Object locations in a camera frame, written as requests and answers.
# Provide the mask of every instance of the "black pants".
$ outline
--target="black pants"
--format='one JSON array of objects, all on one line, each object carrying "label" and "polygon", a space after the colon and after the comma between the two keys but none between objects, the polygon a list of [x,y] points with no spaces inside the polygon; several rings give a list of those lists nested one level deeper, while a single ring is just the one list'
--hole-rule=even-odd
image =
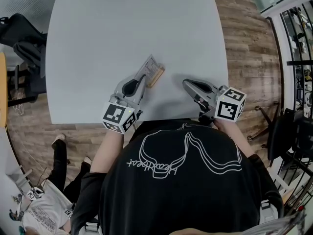
[{"label": "black pants", "polygon": [[82,162],[82,167],[77,177],[72,181],[65,189],[65,179],[67,176],[67,146],[62,140],[56,140],[52,144],[54,149],[53,155],[53,170],[48,177],[51,183],[53,183],[64,196],[72,203],[76,203],[83,176],[90,171],[90,165],[86,162]]}]

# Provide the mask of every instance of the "railing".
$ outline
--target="railing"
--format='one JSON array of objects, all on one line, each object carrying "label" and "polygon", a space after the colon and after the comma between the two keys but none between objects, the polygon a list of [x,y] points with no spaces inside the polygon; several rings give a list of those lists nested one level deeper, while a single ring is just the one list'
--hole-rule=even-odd
[{"label": "railing", "polygon": [[294,76],[293,109],[304,110],[304,115],[308,118],[313,117],[312,4],[312,1],[301,4],[301,6],[294,7],[280,14],[291,52],[291,61],[287,62],[287,65],[292,66]]},{"label": "railing", "polygon": [[[294,77],[293,109],[303,110],[304,116],[312,122],[313,1],[281,13],[280,18],[291,52],[291,61],[287,62],[287,66],[293,70]],[[285,214],[289,215],[299,206],[305,206],[313,197],[313,167],[311,166],[313,155],[289,151],[282,158],[283,162],[279,169],[279,172],[284,172],[282,179],[288,186],[297,179],[290,197],[285,202]]]}]

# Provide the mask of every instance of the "white sneaker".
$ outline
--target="white sneaker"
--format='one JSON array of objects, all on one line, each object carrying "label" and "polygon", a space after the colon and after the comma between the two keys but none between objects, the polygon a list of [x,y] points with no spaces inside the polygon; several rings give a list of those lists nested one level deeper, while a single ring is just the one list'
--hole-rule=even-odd
[{"label": "white sneaker", "polygon": [[55,138],[55,140],[53,141],[52,144],[54,144],[54,142],[55,142],[56,140],[58,140],[58,139],[60,139],[60,140],[62,140],[62,141],[65,141],[65,135],[64,135],[63,133],[57,135],[57,137]]},{"label": "white sneaker", "polygon": [[91,165],[92,163],[90,157],[87,157],[87,156],[84,158],[84,162],[88,163],[89,165]]}]

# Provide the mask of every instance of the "chair leg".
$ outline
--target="chair leg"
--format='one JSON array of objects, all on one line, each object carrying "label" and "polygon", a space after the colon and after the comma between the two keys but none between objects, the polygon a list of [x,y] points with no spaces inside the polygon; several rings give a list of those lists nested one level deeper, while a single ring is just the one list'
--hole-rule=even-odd
[{"label": "chair leg", "polygon": [[14,77],[15,71],[8,70],[8,71],[6,72],[6,74],[7,74],[7,76]]},{"label": "chair leg", "polygon": [[18,104],[24,104],[24,103],[31,102],[31,101],[35,101],[35,100],[37,100],[37,97],[38,96],[29,96],[29,97],[25,97],[25,98],[21,98],[21,99],[17,99],[17,100],[8,101],[8,107],[18,105]]},{"label": "chair leg", "polygon": [[253,137],[253,136],[247,136],[246,139],[247,139],[248,141],[251,141],[251,140],[254,140],[254,139],[258,138],[258,137],[261,137],[261,136],[263,136],[263,135],[265,135],[265,134],[267,134],[267,133],[269,132],[269,129],[271,128],[273,122],[276,121],[276,118],[277,118],[278,112],[279,112],[279,102],[275,101],[274,104],[275,104],[275,105],[278,105],[278,106],[277,106],[277,108],[276,108],[275,116],[274,116],[273,121],[270,120],[270,118],[268,117],[268,115],[266,114],[266,112],[263,110],[262,107],[260,107],[260,106],[256,106],[256,107],[255,107],[255,110],[256,110],[256,111],[261,111],[261,112],[262,112],[262,115],[264,116],[266,122],[268,123],[268,128],[266,128],[266,129],[263,130],[262,132],[258,133],[258,134],[255,135],[254,137]]},{"label": "chair leg", "polygon": [[8,100],[12,100],[11,89],[10,89],[11,80],[12,80],[12,77],[9,77],[8,82],[7,82]]},{"label": "chair leg", "polygon": [[272,124],[272,120],[269,119],[268,115],[266,114],[266,112],[263,110],[262,107],[257,106],[257,107],[255,107],[255,110],[262,112],[262,115],[264,116],[264,118],[265,118],[266,122],[268,123],[268,125],[271,125],[271,124]]},{"label": "chair leg", "polygon": [[264,136],[268,132],[269,132],[269,128],[266,128],[265,130],[261,131],[260,133],[258,133],[254,137],[253,136],[248,136],[247,139],[248,139],[248,141],[252,141],[252,140],[257,139],[257,138],[259,138],[261,136]]},{"label": "chair leg", "polygon": [[19,77],[21,77],[21,76],[29,76],[29,75],[30,75],[29,70],[21,70],[21,71],[19,71]]},{"label": "chair leg", "polygon": [[[27,86],[26,83],[20,83],[19,88],[25,88]],[[14,84],[8,84],[8,90],[15,90],[15,85]]]}]

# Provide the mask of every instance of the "black office chair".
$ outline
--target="black office chair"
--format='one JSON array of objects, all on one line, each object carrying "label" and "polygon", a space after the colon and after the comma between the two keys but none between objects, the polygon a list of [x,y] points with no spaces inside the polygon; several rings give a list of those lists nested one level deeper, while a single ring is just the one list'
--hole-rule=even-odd
[{"label": "black office chair", "polygon": [[286,109],[284,114],[277,117],[268,135],[268,160],[283,156],[294,144],[297,121],[303,116],[303,111]]},{"label": "black office chair", "polygon": [[29,75],[24,84],[27,97],[46,93],[46,41],[47,34],[40,33],[23,15],[0,18],[0,44],[12,47],[28,64]]},{"label": "black office chair", "polygon": [[292,150],[313,159],[313,119],[302,116],[296,121]]}]

